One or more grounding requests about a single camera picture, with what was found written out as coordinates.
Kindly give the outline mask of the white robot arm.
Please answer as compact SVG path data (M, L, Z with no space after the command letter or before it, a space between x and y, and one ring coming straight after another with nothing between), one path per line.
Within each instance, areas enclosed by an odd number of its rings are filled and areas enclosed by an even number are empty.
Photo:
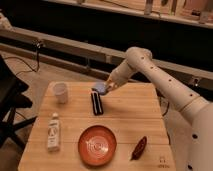
M123 86L136 72L144 74L192 126L186 171L213 171L213 102L160 69L152 52L139 47L127 49L106 81L107 90Z

